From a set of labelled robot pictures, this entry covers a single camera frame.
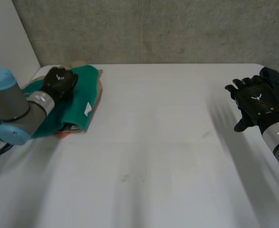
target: green cloth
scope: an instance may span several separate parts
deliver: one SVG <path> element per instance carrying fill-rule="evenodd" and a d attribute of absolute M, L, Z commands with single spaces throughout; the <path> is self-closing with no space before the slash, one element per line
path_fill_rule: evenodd
<path fill-rule="evenodd" d="M 72 72 L 78 74 L 78 81 L 73 90 L 73 98 L 69 101 L 59 101 L 50 112 L 32 138 L 47 136 L 62 129 L 65 123 L 76 124 L 83 131 L 88 128 L 91 112 L 84 114 L 87 104 L 94 106 L 97 96 L 98 70 L 93 66 L 81 66 L 73 68 Z M 22 89 L 25 95 L 29 95 L 41 88 L 42 80 L 29 84 Z"/>

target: robotic hand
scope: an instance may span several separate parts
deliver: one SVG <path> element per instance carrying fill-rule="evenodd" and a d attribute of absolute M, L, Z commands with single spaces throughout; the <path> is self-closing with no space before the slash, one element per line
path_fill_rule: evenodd
<path fill-rule="evenodd" d="M 251 126 L 259 126 L 262 137 L 279 162 L 279 100 L 271 85 L 260 76 L 242 81 L 234 79 L 225 87 L 231 93 L 242 113 L 242 119 L 234 130 L 242 132 Z"/>
<path fill-rule="evenodd" d="M 26 143 L 58 100 L 72 96 L 77 79 L 72 71 L 54 67 L 41 89 L 26 99 L 11 72 L 0 69 L 0 138 L 12 145 Z"/>

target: carbon fiber glove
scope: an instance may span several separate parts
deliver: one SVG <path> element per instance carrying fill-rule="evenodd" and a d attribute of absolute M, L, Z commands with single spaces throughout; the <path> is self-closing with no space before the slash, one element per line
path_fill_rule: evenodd
<path fill-rule="evenodd" d="M 279 100 L 270 85 L 260 76 L 252 79 L 247 77 L 242 81 L 234 79 L 232 82 L 238 89 L 233 85 L 227 85 L 225 89 L 231 93 L 231 98 L 242 113 L 242 119 L 234 127 L 236 132 L 258 125 L 259 120 L 266 114 L 279 114 Z"/>

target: white wall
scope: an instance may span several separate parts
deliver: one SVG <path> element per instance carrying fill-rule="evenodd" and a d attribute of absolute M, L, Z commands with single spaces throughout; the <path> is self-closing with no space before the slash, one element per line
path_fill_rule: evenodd
<path fill-rule="evenodd" d="M 40 69 L 11 0 L 0 0 L 0 67 L 8 68 L 20 86 Z"/>

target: white label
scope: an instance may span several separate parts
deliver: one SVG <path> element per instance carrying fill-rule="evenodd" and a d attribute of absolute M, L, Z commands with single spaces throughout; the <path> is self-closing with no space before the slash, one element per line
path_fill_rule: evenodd
<path fill-rule="evenodd" d="M 84 114 L 86 116 L 88 116 L 88 113 L 91 112 L 92 108 L 91 108 L 91 105 L 89 104 L 89 102 L 87 103 L 87 106 L 86 106 L 86 109 L 84 111 Z"/>
<path fill-rule="evenodd" d="M 77 125 L 72 125 L 71 126 L 71 130 L 78 130 L 78 129 L 81 129 L 81 128 Z"/>

